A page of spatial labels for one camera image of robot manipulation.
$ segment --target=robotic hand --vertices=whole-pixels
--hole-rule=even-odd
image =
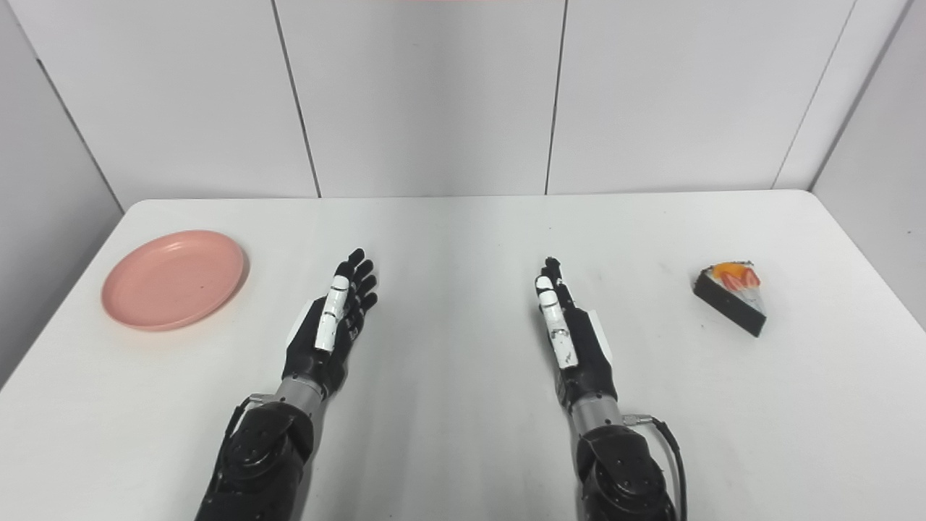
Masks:
[[[558,260],[546,260],[535,286],[559,366],[557,396],[579,434],[575,458],[586,519],[674,521],[675,508],[662,471],[650,457],[646,439],[627,427],[653,423],[676,456],[680,519],[684,521],[684,471],[675,438],[652,416],[620,413],[611,365],[596,324],[572,301]]]
[[[196,521],[290,518],[314,446],[313,415],[341,388],[347,355],[376,304],[372,271],[362,249],[338,266],[328,295],[312,302],[294,332],[276,394],[251,395],[235,409]],[[260,405],[245,412],[251,402]]]

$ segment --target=robot finger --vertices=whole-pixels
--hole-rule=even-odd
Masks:
[[[566,283],[563,282],[563,273],[560,271],[559,266],[559,260],[555,257],[546,258],[546,265],[544,268],[546,269],[547,276],[550,277],[550,280],[553,282],[554,289],[559,298],[559,305],[567,310],[575,308],[575,302],[572,300],[569,288],[566,286]]]
[[[360,286],[357,288],[357,300],[363,301],[363,298],[366,297],[374,287],[376,287],[376,275],[370,275],[363,279]]]
[[[324,308],[321,310],[321,319],[319,320],[319,330],[315,335],[315,349],[321,349],[328,352],[334,350],[334,339],[337,336],[338,323],[344,318],[347,298],[350,293],[350,280],[354,276],[356,268],[355,262],[363,259],[363,250],[358,248],[351,256],[340,265],[334,272],[332,286],[328,290],[328,297],[325,298]]]
[[[370,259],[364,260],[359,266],[357,266],[357,271],[354,273],[354,280],[358,283],[366,278],[373,271],[373,261]]]
[[[540,312],[544,315],[546,333],[557,357],[557,365],[560,369],[579,365],[579,357],[576,356],[575,346],[572,345],[572,335],[553,281],[546,275],[540,275],[534,281],[534,287],[537,290],[537,299],[540,300]]]
[[[366,257],[366,255],[367,254],[363,251],[363,248],[357,248],[353,253],[350,254],[350,256],[347,257],[347,262],[349,262],[353,268],[356,268],[360,265],[360,262],[363,261],[363,258]]]

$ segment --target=cable connector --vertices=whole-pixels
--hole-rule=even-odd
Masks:
[[[620,421],[627,427],[640,426],[642,424],[652,424],[653,416],[649,414],[624,414]]]

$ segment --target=black fingers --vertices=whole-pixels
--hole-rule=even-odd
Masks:
[[[345,260],[344,262],[338,264],[338,269],[334,271],[334,276],[342,276],[347,280],[350,280],[350,278],[354,276],[354,265]]]
[[[357,299],[363,299],[367,296],[373,287],[376,286],[376,275],[370,275],[369,277],[363,279],[363,282],[360,283],[360,286],[357,287]]]
[[[547,257],[544,268],[540,271],[541,275],[546,275],[553,282],[553,288],[557,292],[559,305],[564,310],[575,308],[575,302],[572,301],[572,295],[569,288],[563,282],[563,273],[559,270],[559,260],[554,257]]]
[[[373,261],[370,259],[364,260],[359,266],[357,266],[357,271],[354,272],[354,280],[361,281],[364,277],[370,274],[373,271]]]
[[[363,300],[360,301],[360,310],[366,313],[367,311],[369,311],[370,308],[375,306],[376,303],[379,301],[380,301],[379,296],[377,296],[375,293],[370,293],[369,295],[364,297]]]
[[[366,254],[363,248],[357,248],[354,250],[354,253],[351,253],[350,256],[347,257],[347,261],[350,262],[352,267],[356,268],[365,256]]]

